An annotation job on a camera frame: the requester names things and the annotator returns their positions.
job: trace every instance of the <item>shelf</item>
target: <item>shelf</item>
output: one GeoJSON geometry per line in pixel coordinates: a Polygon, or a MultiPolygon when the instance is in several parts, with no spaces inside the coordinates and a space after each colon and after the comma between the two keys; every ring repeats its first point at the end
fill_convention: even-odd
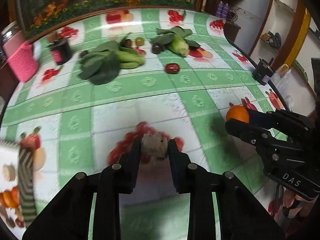
{"type": "Polygon", "coordinates": [[[285,10],[291,12],[291,13],[294,13],[294,10],[289,5],[281,2],[280,0],[275,0],[275,2],[276,2],[276,5],[278,7],[282,8],[282,9],[285,9],[285,10]]]}
{"type": "Polygon", "coordinates": [[[270,45],[269,42],[265,41],[265,40],[264,40],[263,38],[261,38],[261,37],[260,37],[260,39],[261,39],[264,43],[266,43],[271,49],[273,49],[276,53],[279,53],[279,51],[278,51],[277,49],[271,47],[271,45],[270,45]]]}

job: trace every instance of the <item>spray can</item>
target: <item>spray can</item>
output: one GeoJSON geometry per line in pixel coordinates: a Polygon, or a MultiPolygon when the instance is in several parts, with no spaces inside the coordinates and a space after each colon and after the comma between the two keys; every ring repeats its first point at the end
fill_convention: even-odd
{"type": "Polygon", "coordinates": [[[230,11],[229,9],[229,5],[226,3],[223,8],[222,8],[222,12],[221,12],[221,18],[225,19],[228,15],[228,12],[230,11]]]}
{"type": "Polygon", "coordinates": [[[217,7],[216,14],[215,14],[216,17],[219,17],[219,18],[221,17],[223,6],[224,6],[223,2],[220,1],[218,4],[218,7],[217,7]]]}

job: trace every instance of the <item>white wall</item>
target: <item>white wall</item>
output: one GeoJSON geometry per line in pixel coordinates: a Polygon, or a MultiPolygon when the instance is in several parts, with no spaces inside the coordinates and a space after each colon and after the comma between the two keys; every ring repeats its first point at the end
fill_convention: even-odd
{"type": "MultiPolygon", "coordinates": [[[[314,24],[313,20],[310,23],[310,28],[313,28],[311,26],[312,24],[314,24]]],[[[313,37],[312,35],[313,34],[311,32],[307,33],[306,39],[296,59],[306,71],[308,75],[308,83],[310,84],[312,89],[314,89],[311,58],[312,57],[320,58],[320,41],[317,41],[316,38],[313,37]]]]}
{"type": "Polygon", "coordinates": [[[241,26],[235,44],[249,53],[265,18],[270,0],[243,0],[237,4],[238,20],[241,26]]]}

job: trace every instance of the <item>table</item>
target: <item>table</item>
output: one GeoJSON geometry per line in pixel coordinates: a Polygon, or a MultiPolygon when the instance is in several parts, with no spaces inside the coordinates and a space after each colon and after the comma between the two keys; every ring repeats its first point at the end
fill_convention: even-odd
{"type": "MultiPolygon", "coordinates": [[[[19,83],[9,101],[0,138],[19,142],[21,133],[28,135],[41,127],[40,147],[46,161],[34,174],[37,212],[75,173],[102,171],[116,143],[143,121],[171,138],[182,138],[183,152],[208,171],[232,171],[267,208],[275,184],[262,174],[254,147],[229,136],[224,122],[230,103],[274,111],[277,102],[269,98],[274,92],[271,87],[259,85],[252,78],[254,67],[248,59],[229,44],[223,30],[210,27],[216,17],[187,11],[183,21],[171,23],[168,9],[132,9],[119,14],[127,15],[120,23],[108,24],[107,14],[100,14],[70,24],[78,29],[69,39],[75,53],[45,83],[41,82],[44,71],[55,64],[45,37],[37,41],[42,49],[39,70],[30,81],[19,83]],[[206,57],[182,58],[168,50],[151,53],[149,39],[156,36],[156,28],[169,29],[174,24],[192,30],[188,39],[198,42],[208,52],[206,57]],[[77,77],[81,51],[110,39],[120,40],[126,33],[131,33],[132,41],[145,39],[140,47],[146,52],[144,65],[121,70],[112,82],[100,86],[77,77]],[[179,73],[167,74],[164,66],[168,63],[178,63],[179,73]]],[[[270,131],[286,140],[279,131],[270,131]]],[[[189,196],[175,193],[167,160],[141,164],[135,191],[121,195],[120,204],[123,239],[186,238],[189,196]]],[[[215,214],[218,225],[218,212],[215,214]]],[[[19,239],[24,230],[12,229],[19,239]]]]}

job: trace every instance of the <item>screw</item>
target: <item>screw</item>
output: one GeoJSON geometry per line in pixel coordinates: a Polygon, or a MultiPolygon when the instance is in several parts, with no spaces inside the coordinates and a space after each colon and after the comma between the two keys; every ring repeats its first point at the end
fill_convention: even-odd
{"type": "Polygon", "coordinates": [[[224,173],[224,176],[225,176],[226,178],[228,178],[228,179],[232,179],[233,176],[234,176],[234,174],[233,174],[231,171],[226,171],[226,172],[224,173]]]}
{"type": "Polygon", "coordinates": [[[84,174],[83,172],[78,172],[78,173],[76,174],[76,179],[83,179],[84,176],[85,176],[85,174],[84,174]]]}
{"type": "Polygon", "coordinates": [[[279,155],[274,153],[274,154],[272,155],[272,159],[273,159],[274,161],[279,160],[279,155]]]}
{"type": "Polygon", "coordinates": [[[121,168],[121,164],[120,163],[115,163],[112,165],[112,169],[113,170],[119,170],[121,168]]]}
{"type": "Polygon", "coordinates": [[[188,168],[189,168],[190,170],[195,170],[196,168],[198,168],[198,166],[197,166],[197,164],[189,163],[189,164],[188,164],[188,168]]]}

